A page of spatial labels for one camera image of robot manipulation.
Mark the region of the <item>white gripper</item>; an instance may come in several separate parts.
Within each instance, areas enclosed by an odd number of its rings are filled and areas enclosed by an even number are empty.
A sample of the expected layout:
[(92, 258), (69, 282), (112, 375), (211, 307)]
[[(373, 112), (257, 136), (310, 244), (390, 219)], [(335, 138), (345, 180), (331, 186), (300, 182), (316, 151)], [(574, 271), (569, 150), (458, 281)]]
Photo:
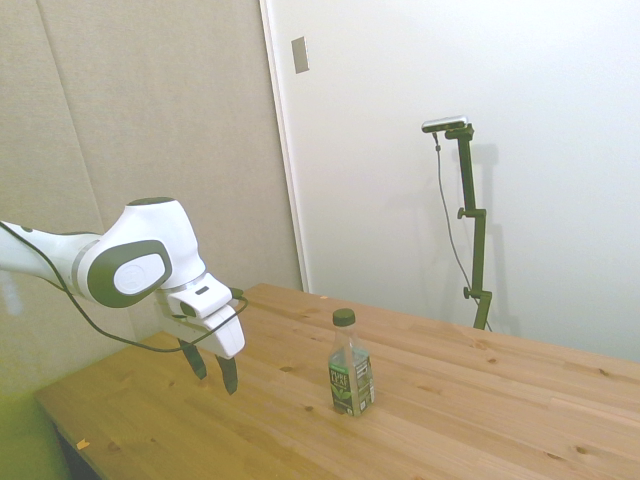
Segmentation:
[(172, 315), (166, 306), (160, 307), (160, 325), (164, 331), (177, 337), (181, 352), (184, 354), (193, 373), (199, 380), (207, 376), (207, 367), (197, 347), (216, 354), (216, 360), (222, 373), (223, 383), (229, 395), (238, 389), (238, 370), (235, 357), (245, 346), (244, 333), (237, 312), (225, 305), (204, 319)]

